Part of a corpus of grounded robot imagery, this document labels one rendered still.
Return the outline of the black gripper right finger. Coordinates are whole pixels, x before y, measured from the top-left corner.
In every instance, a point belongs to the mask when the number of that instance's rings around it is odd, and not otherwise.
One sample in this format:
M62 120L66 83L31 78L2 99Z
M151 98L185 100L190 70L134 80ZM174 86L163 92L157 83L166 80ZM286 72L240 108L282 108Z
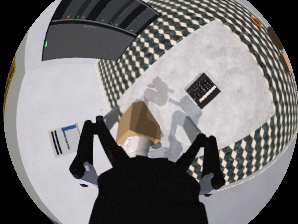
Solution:
M201 187L199 195L209 197L225 184L225 179L220 169L216 137L212 135L206 137L189 116L185 117L183 129L191 142L191 146L165 171L161 182L167 187L174 186L184 172L187 171L199 149L203 147L204 158L202 176L199 181Z

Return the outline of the black lighting desk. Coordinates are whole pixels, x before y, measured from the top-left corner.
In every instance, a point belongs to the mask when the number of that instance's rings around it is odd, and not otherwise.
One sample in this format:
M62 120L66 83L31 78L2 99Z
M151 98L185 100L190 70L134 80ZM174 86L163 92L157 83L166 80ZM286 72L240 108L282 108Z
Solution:
M205 73L203 73L186 91L198 104L201 110L221 92Z

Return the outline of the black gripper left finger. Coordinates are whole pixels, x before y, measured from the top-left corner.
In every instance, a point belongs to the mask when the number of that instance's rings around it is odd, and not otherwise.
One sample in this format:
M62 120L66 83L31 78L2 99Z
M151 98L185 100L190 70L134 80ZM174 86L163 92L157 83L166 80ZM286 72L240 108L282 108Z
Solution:
M109 132L119 119L119 107L114 107L104 117L96 116L96 123L91 120L84 122L77 155L70 165L69 171L82 187L98 188L98 175L93 166L93 140L98 135L101 145L109 159L112 167L117 165L125 178L131 184L142 183L144 178L143 170L132 161L125 150L118 146ZM92 164L92 165L91 165Z

